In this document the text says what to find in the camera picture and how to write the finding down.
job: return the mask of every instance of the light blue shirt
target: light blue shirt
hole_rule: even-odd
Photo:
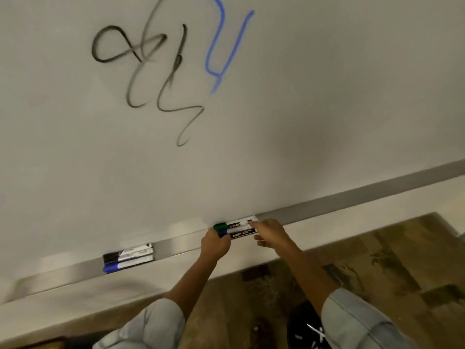
[[[417,349],[391,320],[345,289],[323,304],[321,322],[333,349]],[[175,349],[184,331],[184,315],[169,299],[159,299],[108,334],[93,349]]]

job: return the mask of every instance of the sleeve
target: sleeve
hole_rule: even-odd
[[[418,349],[385,314],[345,289],[326,299],[321,322],[334,349]]]
[[[93,349],[174,349],[184,331],[184,315],[170,299],[159,299],[94,344]]]

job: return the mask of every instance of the person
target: person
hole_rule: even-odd
[[[257,245],[276,251],[309,300],[291,314],[287,327],[291,349],[417,348],[383,313],[338,287],[321,264],[292,241],[278,221],[267,219],[250,225],[258,232],[254,235]],[[121,329],[103,337],[93,349],[177,348],[208,277],[230,245],[229,235],[219,238],[213,228],[209,229],[202,238],[199,258],[164,298],[143,309]]]

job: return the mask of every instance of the blue scribble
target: blue scribble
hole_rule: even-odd
[[[234,44],[234,47],[232,48],[231,54],[229,55],[229,58],[226,61],[226,64],[224,65],[221,72],[218,73],[218,72],[213,71],[210,68],[210,58],[212,56],[212,52],[213,52],[213,49],[215,48],[216,42],[218,41],[219,35],[220,35],[221,31],[223,30],[223,25],[225,23],[225,8],[224,8],[223,3],[221,2],[221,0],[214,0],[214,1],[215,1],[216,5],[219,8],[219,12],[221,13],[221,18],[219,20],[218,29],[217,29],[217,31],[215,33],[215,36],[213,37],[212,44],[210,45],[210,49],[208,49],[208,52],[206,54],[206,59],[205,59],[205,69],[206,69],[206,71],[210,75],[216,77],[215,84],[213,85],[213,88],[212,88],[212,93],[215,93],[216,90],[218,89],[219,85],[221,84],[221,80],[222,80],[226,70],[228,69],[229,65],[231,64],[231,61],[233,60],[234,56],[236,55],[237,48],[239,47],[239,44],[240,44],[240,42],[242,40],[242,36],[244,35],[244,32],[246,31],[247,24],[249,23],[250,18],[252,18],[252,16],[255,13],[255,11],[253,11],[253,10],[250,11],[247,14],[246,18],[244,19],[244,22],[242,22],[242,26],[240,28],[239,34],[237,35],[237,39],[236,39],[236,42]]]

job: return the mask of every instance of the patterned floor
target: patterned floor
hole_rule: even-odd
[[[434,214],[312,252],[336,282],[387,314],[423,349],[463,348],[465,245]],[[277,348],[287,348],[289,313],[304,299],[281,260],[214,279],[186,324],[180,348],[248,349],[256,317],[267,318]],[[49,331],[48,338],[121,326],[153,300],[74,321]],[[18,344],[44,340],[44,335],[32,334]]]

